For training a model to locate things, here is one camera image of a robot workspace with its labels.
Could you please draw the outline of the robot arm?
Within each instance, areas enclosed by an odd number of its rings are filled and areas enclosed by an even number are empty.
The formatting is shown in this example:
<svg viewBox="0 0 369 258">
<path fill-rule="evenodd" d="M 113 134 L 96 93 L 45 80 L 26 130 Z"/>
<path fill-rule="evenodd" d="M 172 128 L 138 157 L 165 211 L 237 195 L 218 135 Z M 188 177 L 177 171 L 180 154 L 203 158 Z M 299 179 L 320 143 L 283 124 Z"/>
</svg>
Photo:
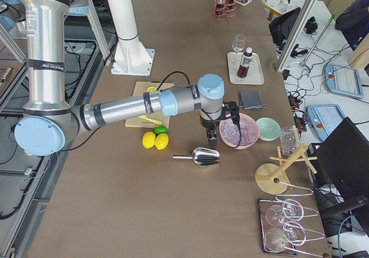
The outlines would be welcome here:
<svg viewBox="0 0 369 258">
<path fill-rule="evenodd" d="M 29 154 L 54 154 L 87 131 L 155 112 L 175 116 L 199 111 L 202 121 L 222 117 L 224 81 L 216 74 L 206 74 L 197 84 L 184 88 L 174 86 L 108 103 L 70 106 L 65 99 L 64 17 L 69 12 L 86 14 L 87 0 L 20 1 L 26 14 L 29 100 L 14 137 Z"/>
</svg>

